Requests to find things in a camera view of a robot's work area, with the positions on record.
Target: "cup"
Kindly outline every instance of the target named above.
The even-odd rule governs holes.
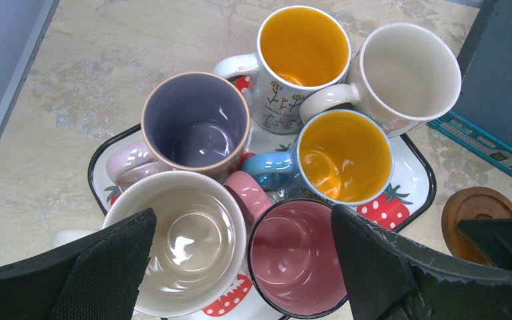
[[[103,228],[149,207],[157,224],[135,309],[162,318],[202,310],[227,290],[242,267],[246,229],[240,207],[207,176],[166,171],[130,186]],[[59,231],[53,243],[59,246],[95,231]]]
[[[268,16],[256,48],[256,53],[221,61],[213,73],[226,79],[250,76],[244,94],[252,118],[273,133],[299,131],[303,100],[342,82],[350,64],[350,42],[340,24],[319,9],[301,5]]]
[[[345,84],[333,85],[301,105],[301,120],[342,103],[372,118],[388,137],[448,112],[458,100],[456,57],[434,33],[410,23],[372,32],[350,64]]]
[[[314,199],[272,204],[242,171],[225,181],[251,226],[247,273],[264,300],[290,317],[314,319],[347,300],[331,230],[331,206]]]
[[[241,169],[286,197],[356,206],[374,200],[386,188],[393,156],[378,125],[360,113],[340,109],[312,118],[290,150],[255,155]]]
[[[187,170],[222,182],[238,169],[250,116],[230,82],[203,72],[160,83],[144,104],[144,140],[110,156],[109,178],[127,187],[153,173]]]

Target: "black rim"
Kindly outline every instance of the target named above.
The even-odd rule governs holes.
[[[99,148],[97,148],[97,150],[94,152],[93,156],[91,157],[91,160],[89,162],[89,167],[87,168],[87,182],[89,184],[89,188],[91,189],[93,196],[95,197],[95,200],[97,201],[97,204],[99,205],[99,208],[101,209],[101,211],[103,212],[104,215],[107,214],[107,209],[105,208],[105,206],[103,206],[103,202],[99,198],[99,195],[97,194],[95,185],[93,184],[93,170],[95,169],[95,164],[96,164],[98,158],[101,156],[101,154],[103,154],[103,152],[106,150],[106,148],[108,148],[113,143],[128,137],[129,135],[135,133],[138,130],[140,130],[140,124],[135,125],[134,127],[127,129],[127,130],[119,133],[118,135],[106,140],[104,143],[102,143],[99,146]],[[412,215],[410,215],[409,218],[407,218],[401,224],[399,224],[394,229],[395,232],[400,232],[401,230],[403,230],[403,228],[405,228],[408,224],[410,224],[413,220],[415,220],[418,216],[420,216],[420,214],[425,212],[433,204],[433,202],[435,200],[435,196],[437,194],[437,180],[435,178],[435,173],[433,172],[433,168],[431,168],[430,164],[427,162],[425,157],[421,154],[421,152],[418,150],[418,148],[415,146],[415,144],[411,141],[411,139],[407,136],[406,133],[402,134],[401,138],[403,139],[405,144],[410,148],[410,150],[413,152],[413,154],[418,158],[419,162],[421,162],[421,164],[425,168],[425,171],[427,172],[427,176],[429,178],[429,194],[427,196],[427,200],[425,201],[425,203],[420,208],[418,208],[418,210],[416,210],[416,212],[414,212]],[[254,284],[254,287],[256,288],[256,290],[258,290],[258,293],[260,294],[260,296],[263,297],[262,292],[260,292],[260,289],[258,288],[258,286],[256,284]],[[266,303],[268,303],[268,305],[272,306],[278,312],[284,313],[284,312],[278,310],[278,308],[274,307],[274,305],[267,299],[264,299],[264,301],[266,301]],[[335,309],[342,307],[344,302],[346,302],[346,299],[342,303],[340,303],[338,306],[336,306]],[[284,315],[284,316],[280,317],[278,320],[288,320],[289,318],[290,318],[290,316]],[[307,317],[307,318],[304,317],[302,319],[313,319],[313,318],[315,318],[315,317]]]
[[[342,300],[340,300],[334,307],[332,307],[332,308],[330,308],[330,309],[328,309],[326,311],[323,311],[323,312],[320,312],[320,313],[316,313],[314,315],[296,315],[294,313],[288,312],[288,311],[283,310],[282,308],[276,306],[276,304],[274,302],[270,301],[268,299],[268,297],[266,297],[266,295],[262,292],[262,290],[260,290],[260,287],[258,286],[258,283],[256,282],[256,277],[254,276],[254,272],[252,271],[252,267],[251,267],[250,251],[252,249],[252,240],[254,239],[254,231],[258,228],[258,225],[262,222],[262,220],[264,220],[264,218],[266,218],[268,213],[272,212],[272,210],[274,210],[275,208],[279,207],[280,205],[282,205],[284,203],[292,202],[292,201],[310,201],[310,202],[315,202],[315,203],[319,203],[321,205],[324,205],[324,206],[330,208],[331,210],[333,209],[333,206],[328,204],[328,203],[325,203],[325,202],[322,202],[322,201],[319,201],[319,200],[316,200],[316,199],[310,199],[310,198],[304,198],[304,197],[289,198],[289,199],[282,200],[282,201],[280,201],[278,203],[274,203],[270,208],[268,208],[258,218],[258,220],[256,220],[256,222],[254,223],[254,226],[252,227],[252,232],[250,232],[250,237],[248,238],[248,248],[246,250],[246,253],[247,253],[246,256],[247,256],[247,259],[248,259],[248,273],[250,273],[250,279],[252,280],[252,284],[254,285],[254,288],[256,288],[256,290],[258,291],[258,294],[260,294],[262,299],[264,299],[264,301],[266,301],[266,303],[270,307],[272,307],[276,311],[286,315],[286,317],[282,317],[282,319],[289,319],[289,317],[294,317],[294,318],[298,318],[298,319],[316,319],[316,318],[324,317],[326,315],[330,315],[331,313],[333,313],[336,310],[338,310],[340,307],[342,307],[346,303],[346,301],[348,300],[348,296],[347,295],[344,296],[344,298],[342,298]]]

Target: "concrete textured surface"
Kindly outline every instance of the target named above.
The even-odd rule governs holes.
[[[264,18],[294,4],[338,19],[353,54],[396,21],[434,31],[458,53],[478,12],[440,0],[62,0],[0,140],[0,265],[48,250],[60,229],[100,227],[87,185],[96,148],[139,122],[160,81],[254,52]],[[512,178],[426,126],[409,136],[435,171],[437,197],[401,233],[448,253],[440,223],[448,197],[480,185],[512,200]],[[350,318],[348,304],[326,317]]]

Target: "mug rim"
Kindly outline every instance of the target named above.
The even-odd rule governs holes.
[[[370,197],[368,199],[365,199],[365,200],[362,200],[362,201],[355,201],[355,202],[340,201],[340,200],[336,200],[336,199],[333,199],[331,197],[328,197],[328,196],[324,195],[317,188],[315,188],[315,186],[309,181],[309,178],[307,178],[307,174],[304,172],[303,166],[301,165],[301,159],[300,159],[299,154],[300,154],[300,148],[301,148],[301,141],[303,140],[303,135],[305,134],[305,131],[310,126],[310,124],[312,124],[318,118],[320,118],[320,117],[322,117],[324,115],[328,115],[329,113],[336,113],[336,112],[352,113],[354,115],[358,115],[359,117],[362,117],[362,118],[366,119],[368,122],[370,122],[370,124],[372,124],[378,130],[378,132],[380,134],[382,134],[382,136],[384,137],[385,143],[387,145],[387,148],[389,149],[389,155],[391,157],[391,164],[390,164],[391,165],[391,170],[389,172],[387,180],[384,182],[384,188],[382,188],[380,191],[378,191],[372,197]],[[374,120],[372,120],[368,116],[363,115],[362,113],[356,112],[354,110],[334,109],[334,110],[329,110],[329,111],[326,111],[326,112],[322,112],[322,113],[318,114],[317,116],[311,118],[311,120],[309,120],[309,122],[307,122],[305,124],[305,126],[303,127],[303,129],[301,130],[299,136],[297,136],[297,147],[295,148],[295,150],[297,152],[297,154],[295,155],[295,157],[297,158],[297,165],[299,166],[299,170],[301,172],[301,177],[303,178],[303,180],[305,181],[307,186],[313,192],[315,192],[316,195],[318,195],[318,196],[320,196],[320,197],[324,198],[325,200],[328,200],[328,201],[330,201],[332,203],[336,203],[336,204],[340,204],[340,205],[350,205],[350,206],[354,206],[354,207],[358,206],[358,205],[366,204],[366,203],[368,203],[368,202],[378,198],[378,196],[380,196],[380,194],[382,194],[384,192],[385,188],[387,187],[387,185],[389,184],[389,182],[391,181],[391,178],[393,176],[393,169],[394,169],[394,166],[395,166],[395,159],[394,159],[394,156],[393,156],[393,150],[391,148],[391,144],[389,143],[389,138],[387,137],[385,132],[383,132],[383,129],[376,122],[374,122]]]
[[[230,155],[228,155],[223,160],[220,160],[219,162],[214,163],[212,165],[206,165],[204,167],[188,167],[185,165],[180,165],[180,164],[168,159],[166,156],[164,156],[163,154],[158,152],[157,149],[152,147],[152,143],[148,140],[148,137],[146,136],[146,132],[144,130],[144,123],[145,123],[144,120],[145,120],[146,108],[148,106],[148,103],[150,102],[150,99],[154,95],[154,93],[156,93],[156,91],[158,91],[158,89],[160,89],[164,84],[170,82],[174,78],[182,77],[185,75],[209,75],[209,76],[212,76],[220,81],[225,82],[226,84],[228,84],[229,86],[231,86],[234,89],[234,91],[239,96],[239,98],[241,99],[241,101],[244,105],[245,114],[246,114],[246,129],[244,130],[244,135],[242,136],[242,139],[239,141],[238,146],[234,149],[234,151]],[[236,157],[238,155],[238,153],[240,153],[244,149],[244,144],[246,143],[246,140],[248,139],[248,134],[250,132],[250,110],[248,108],[246,99],[244,99],[244,96],[242,96],[242,93],[230,81],[228,81],[222,77],[219,77],[218,75],[214,75],[212,73],[208,73],[208,72],[204,72],[204,71],[188,71],[188,72],[182,72],[182,73],[173,75],[173,76],[169,77],[168,79],[160,82],[160,84],[158,84],[154,89],[152,89],[152,92],[150,92],[150,94],[148,95],[148,98],[146,98],[146,102],[144,102],[144,106],[142,107],[142,114],[140,117],[140,126],[142,129],[142,137],[144,139],[144,142],[146,142],[148,149],[150,150],[150,152],[152,152],[154,154],[154,156],[156,157],[156,159],[158,161],[165,163],[166,165],[170,166],[171,168],[198,173],[198,172],[209,171],[209,170],[218,168],[218,167],[230,162],[230,160],[232,160],[232,158]]]
[[[322,311],[320,313],[315,313],[313,315],[298,315],[296,313],[292,313],[292,312],[289,312],[287,310],[284,310],[284,309],[280,308],[278,305],[276,305],[274,302],[272,302],[272,300],[270,300],[264,294],[264,292],[262,292],[262,290],[260,289],[260,286],[258,286],[258,282],[256,281],[256,276],[254,275],[254,271],[252,270],[252,262],[251,262],[252,258],[251,258],[250,252],[252,250],[252,242],[254,240],[254,234],[256,233],[256,230],[258,229],[258,225],[264,220],[264,218],[268,215],[268,213],[272,212],[272,210],[274,210],[275,208],[279,207],[280,205],[283,205],[284,203],[288,203],[288,202],[292,202],[292,201],[310,201],[310,202],[315,202],[315,203],[318,203],[318,204],[321,204],[321,205],[324,205],[324,206],[328,207],[331,211],[333,210],[333,205],[330,204],[330,203],[326,203],[324,201],[320,201],[320,200],[317,200],[317,199],[305,198],[305,197],[288,198],[288,199],[284,199],[282,201],[279,201],[279,202],[276,202],[276,203],[272,204],[272,206],[270,206],[270,208],[266,209],[266,211],[264,211],[264,213],[262,213],[262,215],[260,217],[258,217],[256,222],[254,222],[254,225],[252,226],[252,231],[250,232],[250,236],[248,237],[248,240],[247,240],[248,246],[246,248],[247,269],[248,269],[248,273],[250,275],[250,280],[252,281],[252,284],[254,285],[254,288],[256,288],[256,291],[258,291],[258,294],[262,297],[262,299],[264,299],[264,301],[266,301],[266,303],[270,307],[272,307],[276,311],[278,311],[278,312],[280,312],[280,313],[282,313],[284,315],[287,315],[289,317],[292,317],[292,318],[297,318],[297,319],[317,319],[317,318],[324,317],[326,315],[330,315],[331,313],[333,313],[336,310],[340,309],[346,303],[346,301],[348,301],[348,294],[346,294],[342,298],[342,300],[340,300],[336,305],[332,306],[328,310]]]
[[[340,32],[342,32],[342,34],[344,35],[344,37],[346,39],[346,43],[348,44],[348,57],[347,57],[347,61],[346,61],[345,67],[344,67],[344,69],[342,70],[342,72],[338,76],[336,76],[333,80],[331,80],[328,83],[324,83],[322,85],[315,85],[315,86],[312,86],[312,87],[306,87],[304,85],[296,85],[294,83],[288,82],[288,81],[284,80],[282,77],[278,76],[278,74],[276,72],[274,72],[270,68],[270,66],[268,65],[268,63],[264,59],[264,54],[262,54],[262,48],[260,46],[260,40],[261,40],[262,30],[264,29],[264,26],[268,23],[268,21],[272,17],[274,17],[278,13],[280,13],[280,12],[282,12],[284,10],[290,10],[290,9],[296,9],[296,8],[304,8],[304,9],[314,10],[314,11],[316,11],[316,12],[326,16],[332,22],[334,22],[336,24],[336,26],[338,26],[338,28],[340,29]],[[258,57],[262,61],[262,64],[264,65],[264,68],[266,69],[266,71],[268,71],[275,78],[276,81],[279,81],[279,82],[281,82],[282,85],[286,85],[288,87],[292,87],[292,88],[299,89],[299,90],[310,90],[310,91],[317,91],[317,90],[320,90],[322,88],[326,88],[326,87],[328,87],[330,85],[334,85],[334,84],[338,83],[340,80],[342,80],[342,78],[348,72],[348,68],[350,66],[351,56],[352,56],[352,47],[350,45],[350,40],[348,38],[348,35],[346,34],[346,31],[341,26],[341,24],[335,18],[333,18],[330,14],[328,14],[328,13],[326,13],[323,10],[320,10],[318,8],[310,7],[308,5],[290,5],[288,7],[283,7],[283,8],[280,8],[280,9],[270,13],[270,15],[268,15],[266,17],[266,19],[264,19],[264,22],[262,22],[262,24],[260,25],[260,28],[258,30],[258,36],[256,37],[256,48],[257,48]]]
[[[370,92],[370,94],[372,94],[372,96],[374,96],[374,99],[376,99],[376,102],[378,102],[382,107],[384,107],[384,109],[388,110],[389,112],[397,115],[398,117],[402,117],[404,119],[407,119],[407,120],[412,120],[412,121],[420,121],[420,122],[423,122],[423,121],[430,121],[430,120],[434,120],[436,118],[440,118],[442,117],[444,114],[446,114],[447,112],[449,112],[452,107],[454,107],[454,104],[456,104],[456,100],[458,100],[458,97],[460,96],[460,90],[461,90],[461,87],[462,87],[462,75],[460,74],[460,67],[458,67],[458,62],[456,62],[456,66],[457,68],[456,69],[456,74],[457,74],[457,88],[454,92],[455,96],[456,96],[456,100],[454,100],[454,102],[452,102],[449,106],[447,106],[446,108],[442,109],[440,112],[438,113],[435,113],[434,115],[430,115],[430,116],[426,116],[426,117],[414,117],[414,116],[410,116],[410,115],[406,115],[404,113],[401,113],[395,109],[392,109],[390,108],[385,102],[383,102],[380,97],[378,97],[378,95],[376,94],[376,92],[372,89],[372,86],[370,86],[370,82],[368,82],[368,78],[366,77],[366,72],[364,70],[364,52],[365,52],[365,48],[366,46],[368,45],[368,43],[372,40],[372,38],[374,38],[374,36],[376,36],[376,34],[382,32],[382,30],[384,29],[388,29],[388,28],[395,28],[395,27],[410,27],[410,28],[414,28],[414,29],[418,29],[430,36],[432,36],[432,38],[436,39],[440,44],[441,46],[446,50],[446,52],[448,52],[448,55],[452,58],[453,61],[457,61],[456,60],[456,56],[454,56],[454,53],[452,52],[452,50],[450,49],[450,47],[444,42],[444,40],[442,40],[438,35],[436,35],[434,32],[426,29],[426,28],[423,28],[422,26],[420,25],[416,25],[414,23],[408,23],[408,22],[394,22],[394,23],[388,23],[386,25],[382,25],[381,27],[378,27],[376,28],[376,30],[372,31],[372,33],[370,33],[368,35],[368,37],[366,37],[366,40],[364,40],[364,43],[362,44],[362,48],[360,49],[360,52],[359,52],[359,70],[360,70],[360,75],[362,76],[362,78],[364,79],[364,84],[366,84],[366,88],[368,89],[368,92]]]
[[[132,184],[128,189],[125,190],[125,192],[123,192],[121,194],[121,196],[118,198],[117,202],[111,207],[109,212],[107,212],[107,215],[105,216],[105,219],[103,220],[103,225],[101,226],[101,229],[104,229],[104,228],[112,225],[113,223],[118,222],[118,221],[115,221],[113,223],[107,224],[107,221],[112,219],[112,218],[109,219],[109,216],[112,212],[114,212],[115,208],[117,208],[117,204],[119,204],[118,207],[120,207],[121,206],[120,203],[125,202],[125,199],[130,197],[130,195],[134,192],[133,190],[139,188],[140,184],[143,184],[142,183],[143,181],[146,182],[146,181],[150,181],[150,180],[154,180],[154,179],[159,179],[160,177],[166,176],[166,175],[170,175],[170,176],[171,175],[174,175],[174,176],[188,175],[188,176],[194,177],[196,179],[202,179],[202,180],[207,181],[211,186],[216,187],[216,189],[218,189],[224,197],[228,198],[229,202],[232,204],[232,206],[234,206],[234,209],[237,212],[237,216],[239,217],[239,219],[238,219],[239,225],[236,225],[234,223],[235,220],[232,217],[232,214],[230,212],[228,212],[229,216],[231,216],[231,223],[235,228],[234,229],[235,238],[239,239],[239,243],[238,243],[238,246],[236,246],[236,243],[233,243],[233,250],[231,252],[231,262],[228,264],[228,266],[225,269],[225,271],[223,272],[223,274],[220,275],[217,282],[213,285],[215,287],[219,287],[219,284],[220,284],[220,290],[217,291],[218,295],[214,295],[214,297],[210,297],[210,299],[206,299],[207,302],[203,302],[203,304],[208,305],[208,304],[212,303],[213,301],[216,301],[220,296],[222,296],[222,294],[224,292],[226,292],[228,286],[230,286],[230,283],[232,283],[233,280],[236,279],[236,276],[238,275],[239,270],[242,268],[242,265],[244,262],[244,257],[246,255],[246,247],[247,247],[248,236],[247,236],[247,232],[246,232],[246,223],[242,216],[242,211],[240,209],[239,204],[236,202],[235,198],[232,196],[232,194],[228,190],[226,190],[226,188],[222,184],[216,182],[214,179],[212,179],[206,175],[203,175],[203,174],[197,173],[197,172],[192,172],[192,171],[178,171],[178,170],[163,171],[163,172],[155,173],[153,175],[149,175],[148,177],[145,177],[144,179],[140,179],[140,180],[138,180],[138,182]],[[239,258],[237,258],[237,261],[236,261],[236,260],[234,260],[234,258],[235,258],[235,252],[237,252],[237,251],[239,252],[239,254],[238,254]],[[227,271],[230,273],[228,278],[225,277],[227,274]],[[178,316],[188,315],[188,314],[198,312],[198,311],[202,310],[204,307],[206,307],[206,305],[202,306],[199,309],[198,309],[198,306],[195,306],[194,308],[188,308],[187,310],[184,309],[184,310],[182,310],[183,312],[180,312],[180,313],[177,313],[174,315],[152,314],[146,310],[143,310],[143,308],[138,304],[138,302],[135,306],[135,309],[142,314],[149,315],[152,317],[178,317]]]

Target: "strawberry print tray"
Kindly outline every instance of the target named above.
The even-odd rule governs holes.
[[[245,82],[237,81],[237,86]],[[285,151],[296,135],[276,135],[251,121],[246,153]],[[105,169],[107,159],[116,151],[141,139],[140,125],[136,125],[104,142],[92,156],[87,178],[91,192],[103,214],[107,214],[118,196],[124,192],[123,188],[114,185],[108,178]],[[433,203],[436,181],[432,168],[408,136],[394,137],[389,141],[395,162],[390,185],[374,201],[353,209],[383,227],[400,231]],[[267,194],[273,202],[282,200],[276,191],[268,191]],[[286,320],[288,318],[268,306],[253,287],[249,277],[241,271],[227,292],[217,301],[202,311],[174,319]]]

